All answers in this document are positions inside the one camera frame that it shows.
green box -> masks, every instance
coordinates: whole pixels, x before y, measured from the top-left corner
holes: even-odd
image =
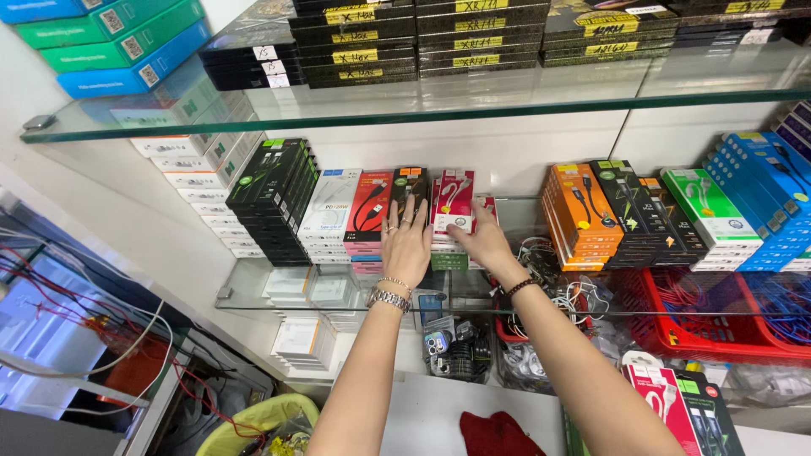
[[[86,16],[20,24],[17,32],[34,49],[103,43],[129,33],[179,1],[118,0]]]
[[[662,180],[710,249],[763,244],[754,228],[704,170],[666,170]]]
[[[198,0],[182,0],[130,33],[92,45],[43,49],[42,57],[58,73],[128,68],[205,16]]]

yellow label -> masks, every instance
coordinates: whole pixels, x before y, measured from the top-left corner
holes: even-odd
[[[490,48],[493,46],[501,46],[504,37],[487,37],[487,38],[472,38],[469,40],[455,40],[453,42],[454,49],[477,49],[477,48]]]
[[[738,137],[742,140],[762,140],[763,135],[760,133],[738,133]]]
[[[377,49],[358,49],[333,52],[335,63],[373,62],[377,60]]]
[[[474,67],[476,65],[490,65],[491,63],[498,63],[501,56],[498,54],[479,55],[476,57],[459,57],[453,59],[455,67]]]
[[[377,31],[342,33],[333,35],[333,43],[351,43],[352,41],[369,41],[377,39]]]
[[[343,24],[346,22],[375,20],[375,9],[379,5],[379,3],[368,3],[366,5],[327,8],[324,10],[324,17],[327,18],[327,24]]]
[[[613,24],[591,24],[586,25],[583,32],[584,37],[604,37],[606,35],[618,35],[620,33],[636,32],[639,22],[630,20],[628,22],[617,22]]]
[[[509,6],[509,0],[456,0],[457,13],[492,10]]]
[[[616,54],[618,52],[633,52],[637,50],[638,41],[616,43],[614,45],[586,46],[586,55]]]
[[[339,71],[338,77],[343,80],[356,80],[360,78],[371,78],[375,76],[382,76],[383,70],[355,70],[355,71]]]
[[[783,7],[785,0],[758,0],[757,2],[734,2],[727,5],[725,14],[772,11]]]
[[[493,18],[493,19],[472,19],[463,22],[457,22],[454,29],[457,32],[469,32],[471,30],[486,30],[488,28],[499,28],[507,25],[506,18]]]

rose gold bracelet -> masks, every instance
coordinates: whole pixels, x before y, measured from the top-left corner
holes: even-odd
[[[404,287],[408,291],[408,299],[411,299],[411,287],[407,286],[402,280],[396,279],[394,277],[383,277],[383,278],[377,279],[377,283],[381,283],[382,281],[396,283],[399,286]]]

green cable box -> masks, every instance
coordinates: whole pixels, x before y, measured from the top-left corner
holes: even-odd
[[[17,32],[34,49],[103,43],[128,33],[178,1],[118,0],[86,16],[20,24]]]
[[[40,52],[58,73],[128,68],[203,16],[205,13],[198,0],[182,0],[113,41],[43,49]]]

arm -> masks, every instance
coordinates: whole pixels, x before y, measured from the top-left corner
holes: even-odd
[[[505,290],[530,278],[493,216],[474,203],[477,233],[449,231]],[[642,396],[537,285],[513,295],[532,347],[560,401],[595,455],[683,455],[679,442]]]
[[[427,269],[433,233],[430,226],[423,230],[427,215],[425,200],[416,217],[411,219],[413,214],[414,197],[409,196],[403,226],[397,227],[395,201],[390,220],[382,221],[380,235],[384,277],[403,281],[411,290],[422,281]],[[378,288],[410,298],[405,287],[393,282],[380,282]],[[392,397],[394,353],[402,316],[402,311],[392,304],[380,301],[372,304],[318,418],[308,456],[380,453]]]

